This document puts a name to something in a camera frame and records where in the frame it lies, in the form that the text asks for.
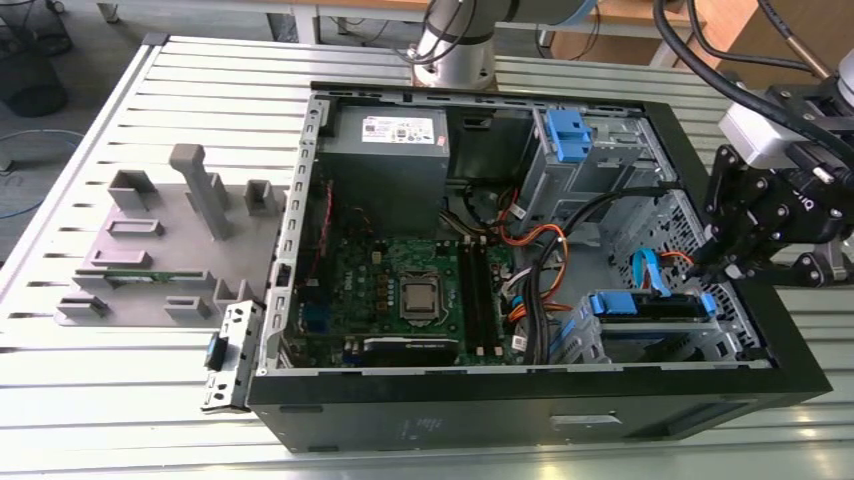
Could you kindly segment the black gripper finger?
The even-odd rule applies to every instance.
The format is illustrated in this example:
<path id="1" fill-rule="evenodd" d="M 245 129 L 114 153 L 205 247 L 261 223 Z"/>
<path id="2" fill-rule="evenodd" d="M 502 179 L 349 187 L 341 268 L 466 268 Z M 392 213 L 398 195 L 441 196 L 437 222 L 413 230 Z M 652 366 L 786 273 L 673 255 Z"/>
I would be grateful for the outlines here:
<path id="1" fill-rule="evenodd" d="M 752 226 L 748 222 L 744 187 L 746 164 L 732 145 L 716 153 L 705 212 L 708 239 L 693 253 L 692 278 L 745 278 Z"/>
<path id="2" fill-rule="evenodd" d="M 737 258 L 710 274 L 714 283 L 748 279 L 773 286 L 825 288 L 853 284 L 853 261 L 841 245 L 816 245 L 790 263 L 769 255 Z"/>

